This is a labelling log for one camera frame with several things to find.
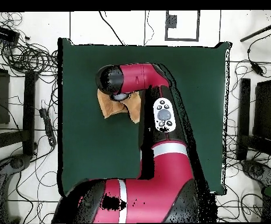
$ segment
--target green table surface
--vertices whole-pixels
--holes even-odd
[[[62,40],[62,186],[67,193],[88,178],[136,178],[140,172],[138,124],[127,113],[103,118],[95,75],[109,64],[164,64],[176,79],[192,125],[210,191],[221,181],[226,57],[216,48],[72,45]]]

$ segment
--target brown cloth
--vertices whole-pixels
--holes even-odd
[[[98,89],[97,98],[105,118],[117,113],[129,113],[129,117],[134,123],[140,121],[141,98],[138,92],[132,93],[125,100],[113,101],[109,95]]]

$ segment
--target robot control button panel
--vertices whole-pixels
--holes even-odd
[[[166,98],[159,98],[153,104],[155,127],[161,132],[171,132],[176,128],[172,103]]]

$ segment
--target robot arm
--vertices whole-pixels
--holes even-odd
[[[66,199],[73,208],[68,210],[65,203],[59,203],[53,222],[197,222],[196,184],[170,80],[155,64],[130,64],[101,68],[96,83],[112,100],[120,101],[129,93],[143,91],[139,124],[141,176],[78,185]],[[118,207],[107,207],[114,199]],[[64,218],[68,211],[71,217]]]

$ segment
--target cable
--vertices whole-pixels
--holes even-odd
[[[252,65],[252,69],[260,76],[264,77],[264,78],[271,78],[271,75],[270,76],[265,76],[266,74],[266,71],[263,72],[262,68],[260,65],[270,65],[271,66],[271,62],[253,62],[251,59],[250,59],[250,53],[251,53],[251,47],[253,44],[255,44],[257,41],[259,40],[263,40],[263,39],[266,39],[268,38],[269,36],[271,36],[271,33],[268,34],[267,36],[265,37],[262,37],[262,38],[259,38],[257,40],[255,40],[254,42],[251,43],[251,45],[249,46],[248,50],[247,50],[247,53],[248,53],[248,60],[249,62],[251,63]]]
[[[116,32],[114,31],[114,29],[112,28],[112,26],[103,18],[102,14],[101,14],[101,11],[98,11],[100,16],[101,16],[101,19],[110,27],[110,29],[113,31],[114,35],[116,35],[117,39],[119,40],[119,42],[121,43],[121,45],[125,45],[121,40],[120,38],[118,37],[118,35],[116,34]]]
[[[51,85],[50,102],[47,105],[47,112],[49,112],[50,109],[53,109],[54,114],[57,115],[57,112],[55,110],[55,106],[58,105],[57,51],[53,51],[50,54],[49,50],[46,49],[43,45],[29,44],[28,42],[30,40],[30,37],[28,37],[21,30],[17,29],[17,26],[19,26],[21,24],[21,22],[22,22],[22,14],[21,13],[0,12],[0,26],[7,28],[7,29],[10,29],[10,30],[13,30],[13,31],[16,31],[20,34],[19,42],[17,43],[16,46],[14,46],[12,48],[10,46],[7,46],[6,44],[0,42],[0,55],[4,61],[3,63],[0,63],[0,65],[3,69],[6,69],[5,67],[9,67],[9,72],[11,72],[10,76],[12,78],[24,78],[25,77],[24,73],[26,71],[30,71],[30,70],[36,71],[39,76],[39,79],[42,82],[45,82],[45,83],[48,83]],[[52,80],[44,80],[42,78],[42,76],[53,76],[53,79]],[[17,98],[19,103],[9,103],[9,104],[24,106],[24,104],[20,101],[19,96],[10,97],[9,99],[12,99],[12,98]],[[5,110],[7,110],[9,112],[9,114],[11,115],[11,117],[13,118],[14,123],[16,125],[15,130],[20,131],[19,126],[17,125],[12,113],[6,107],[4,107],[2,105],[0,105],[0,106],[3,107]],[[57,118],[58,118],[57,116],[54,116],[54,120],[53,120],[53,130],[54,131],[57,131],[57,127],[55,126],[55,122],[56,122]],[[37,153],[39,150],[39,142],[42,139],[42,137],[38,140],[38,143],[37,143]],[[38,179],[38,181],[40,181],[39,185],[42,184],[43,186],[46,186],[46,187],[49,186],[49,185],[43,184],[41,182],[41,180],[39,180],[37,170],[39,169],[40,166],[42,166],[44,161],[47,159],[48,155],[51,152],[53,152],[54,149],[55,149],[55,147],[51,148],[49,152],[47,152],[45,155],[41,155],[41,156],[38,156],[38,154],[36,153],[36,158],[30,161],[30,164],[35,162],[35,171],[28,178],[26,178],[23,182],[20,182],[20,180],[22,178],[22,174],[20,173],[16,188],[8,195],[8,196],[10,196],[10,194],[12,194],[14,191],[17,191],[19,196],[24,199],[21,201],[28,202],[32,205],[32,208],[29,211],[29,213],[27,214],[27,216],[25,217],[23,223],[27,222],[27,219],[34,208],[34,205],[33,205],[34,201],[31,201],[31,200],[27,199],[26,197],[24,197],[19,192],[18,188],[25,181],[27,181],[34,173],[36,174],[36,178]],[[13,158],[13,153],[16,150],[14,150],[11,153],[10,157],[6,157],[6,158],[0,160],[0,169],[2,168],[2,166],[9,164],[9,161],[11,158]],[[41,158],[44,158],[44,159],[40,163],[40,165],[37,166],[37,161]],[[41,219],[41,210],[43,209],[43,203],[48,202],[48,201],[39,201],[39,198],[38,198],[38,200],[36,202],[37,202],[36,216],[33,219],[29,220],[27,223],[32,222],[37,216],[39,218],[40,224],[44,223],[43,221],[46,216],[43,219]]]
[[[147,40],[145,43],[144,43],[144,45],[146,46],[146,44],[148,43],[148,41],[150,41],[150,40],[152,40],[152,38],[153,38],[153,36],[154,36],[154,29],[150,26],[150,24],[149,24],[149,14],[150,14],[150,10],[148,11],[148,16],[147,16],[147,24],[148,24],[148,26],[152,29],[152,36],[151,36],[151,38],[149,39],[149,40]]]
[[[22,224],[25,224],[26,219],[29,217],[29,215],[31,214],[31,212],[32,212],[32,210],[33,210],[33,208],[34,208],[34,204],[33,204],[29,199],[27,199],[27,198],[25,198],[23,195],[21,195],[21,193],[18,191],[18,184],[19,184],[19,182],[20,182],[20,179],[21,179],[21,172],[19,173],[19,180],[18,180],[18,182],[17,182],[17,184],[16,184],[16,191],[17,191],[17,193],[18,193],[19,196],[21,196],[24,200],[29,201],[29,202],[31,203],[31,205],[32,205],[32,208],[30,209],[29,213],[26,215],[25,219],[23,220],[23,223],[22,223]]]

